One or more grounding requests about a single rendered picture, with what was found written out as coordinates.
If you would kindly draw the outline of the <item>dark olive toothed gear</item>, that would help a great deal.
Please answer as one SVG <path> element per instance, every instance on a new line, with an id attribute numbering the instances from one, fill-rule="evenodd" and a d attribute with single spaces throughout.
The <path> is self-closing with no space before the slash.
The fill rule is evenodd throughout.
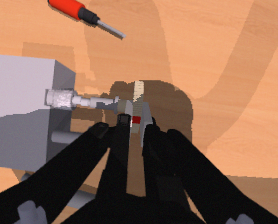
<path id="1" fill-rule="evenodd" d="M 132 115 L 132 127 L 131 133 L 138 133 L 142 114 L 143 94 L 144 94 L 144 82 L 135 81 L 133 92 L 133 115 Z M 125 112 L 127 100 L 119 99 L 116 96 L 115 99 L 91 97 L 83 98 L 83 96 L 74 95 L 72 98 L 72 104 L 79 104 L 81 106 L 87 106 L 96 109 L 114 110 L 114 114 L 118 112 Z"/>

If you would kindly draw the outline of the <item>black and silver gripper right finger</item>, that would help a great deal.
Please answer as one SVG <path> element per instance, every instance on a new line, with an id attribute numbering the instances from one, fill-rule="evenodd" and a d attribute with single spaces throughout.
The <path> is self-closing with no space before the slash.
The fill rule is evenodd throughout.
<path id="1" fill-rule="evenodd" d="M 180 131 L 160 131 L 148 102 L 142 105 L 140 140 L 145 192 L 156 195 L 160 224 L 199 224 L 186 193 L 207 224 L 278 224 Z"/>

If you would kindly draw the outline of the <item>grey metal bar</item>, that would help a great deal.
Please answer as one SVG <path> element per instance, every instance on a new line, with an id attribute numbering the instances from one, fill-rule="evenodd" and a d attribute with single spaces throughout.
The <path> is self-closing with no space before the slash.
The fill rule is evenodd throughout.
<path id="1" fill-rule="evenodd" d="M 93 199 L 95 199 L 95 194 L 78 190 L 66 206 L 79 209 Z"/>

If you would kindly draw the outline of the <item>grey hex bolt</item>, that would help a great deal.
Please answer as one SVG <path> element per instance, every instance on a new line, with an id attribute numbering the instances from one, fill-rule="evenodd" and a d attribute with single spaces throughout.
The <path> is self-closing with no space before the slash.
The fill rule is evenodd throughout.
<path id="1" fill-rule="evenodd" d="M 22 176 L 21 181 L 23 181 L 23 180 L 29 178 L 30 176 L 31 176 L 30 174 L 25 173 L 25 174 Z"/>

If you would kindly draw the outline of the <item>grey box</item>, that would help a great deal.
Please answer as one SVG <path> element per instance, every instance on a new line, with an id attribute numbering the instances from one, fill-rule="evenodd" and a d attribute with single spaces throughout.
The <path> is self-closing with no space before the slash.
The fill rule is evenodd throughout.
<path id="1" fill-rule="evenodd" d="M 70 131 L 75 79 L 55 59 L 0 55 L 0 167 L 36 172 L 83 134 Z"/>

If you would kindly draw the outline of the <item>red-handled screwdriver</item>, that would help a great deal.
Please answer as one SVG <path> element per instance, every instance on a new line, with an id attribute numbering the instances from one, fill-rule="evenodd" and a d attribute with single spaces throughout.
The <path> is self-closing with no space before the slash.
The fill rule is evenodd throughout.
<path id="1" fill-rule="evenodd" d="M 83 20 L 91 25 L 101 25 L 110 31 L 116 31 L 115 28 L 100 21 L 97 14 L 86 9 L 85 5 L 76 0 L 47 0 L 47 2 L 55 9 L 75 18 L 76 20 Z"/>

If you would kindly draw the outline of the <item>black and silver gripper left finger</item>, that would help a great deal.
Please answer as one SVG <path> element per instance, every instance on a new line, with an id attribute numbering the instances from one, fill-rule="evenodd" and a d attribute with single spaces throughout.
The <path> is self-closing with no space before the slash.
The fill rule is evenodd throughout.
<path id="1" fill-rule="evenodd" d="M 52 224 L 108 148 L 87 224 L 125 224 L 132 115 L 133 100 L 127 100 L 116 126 L 94 124 L 29 178 L 0 192 L 0 224 Z"/>

